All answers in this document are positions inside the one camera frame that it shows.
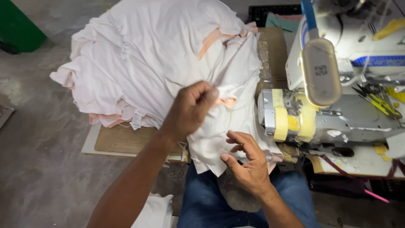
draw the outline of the concrete floor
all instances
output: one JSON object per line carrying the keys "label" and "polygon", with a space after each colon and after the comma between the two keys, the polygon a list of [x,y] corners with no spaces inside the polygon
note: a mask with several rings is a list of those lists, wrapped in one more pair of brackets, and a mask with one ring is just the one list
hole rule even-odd
{"label": "concrete floor", "polygon": [[[298,0],[223,0],[243,20],[249,5],[291,4]],[[0,93],[16,109],[0,129],[0,227],[84,227],[100,196],[129,163],[129,158],[80,153],[90,129],[88,116],[78,112],[70,91],[49,78],[69,61],[70,35],[91,17],[117,1],[14,0],[50,37],[34,53],[0,52]],[[174,194],[174,214],[181,208],[187,166],[169,164],[153,188]],[[257,203],[235,186],[231,176],[219,179],[235,209],[255,210]],[[314,194],[319,221],[340,226],[403,227],[403,203],[351,200]]]}

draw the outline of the scissors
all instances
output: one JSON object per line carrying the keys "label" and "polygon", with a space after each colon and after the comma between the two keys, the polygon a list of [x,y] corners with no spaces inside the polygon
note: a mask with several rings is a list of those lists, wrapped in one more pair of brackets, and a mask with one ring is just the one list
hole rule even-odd
{"label": "scissors", "polygon": [[378,108],[381,112],[385,115],[391,117],[392,119],[398,120],[402,118],[401,113],[395,110],[394,107],[387,104],[381,98],[377,97],[376,95],[370,93],[366,88],[356,84],[361,90],[358,90],[352,87],[361,97],[371,102],[376,108]]}

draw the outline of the jeans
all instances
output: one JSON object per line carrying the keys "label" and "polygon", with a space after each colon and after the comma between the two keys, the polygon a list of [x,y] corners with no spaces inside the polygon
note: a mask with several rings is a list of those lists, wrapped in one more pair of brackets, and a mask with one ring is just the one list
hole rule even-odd
{"label": "jeans", "polygon": [[[304,176],[297,171],[289,171],[271,175],[271,183],[305,227],[319,227]],[[262,209],[254,213],[233,210],[222,195],[216,176],[211,171],[197,174],[192,162],[185,179],[183,206],[177,228],[240,226],[269,227]]]}

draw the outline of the hand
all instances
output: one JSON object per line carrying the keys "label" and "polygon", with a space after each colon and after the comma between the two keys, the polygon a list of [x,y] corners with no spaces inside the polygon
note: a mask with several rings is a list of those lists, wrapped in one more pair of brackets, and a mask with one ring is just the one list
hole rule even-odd
{"label": "hand", "polygon": [[228,131],[227,143],[237,143],[230,151],[243,151],[249,162],[240,165],[236,159],[229,154],[221,155],[221,160],[230,168],[235,175],[239,185],[246,191],[252,193],[256,198],[265,194],[271,187],[267,171],[267,161],[264,152],[257,145],[250,134]]}
{"label": "hand", "polygon": [[174,142],[186,139],[202,125],[218,95],[218,89],[205,81],[181,89],[159,131]]}

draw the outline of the green bin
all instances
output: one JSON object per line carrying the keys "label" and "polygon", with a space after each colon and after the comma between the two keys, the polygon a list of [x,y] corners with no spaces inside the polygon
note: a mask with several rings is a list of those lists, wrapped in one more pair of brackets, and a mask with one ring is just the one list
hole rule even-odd
{"label": "green bin", "polygon": [[0,49],[11,54],[33,52],[46,38],[10,0],[0,0]]}

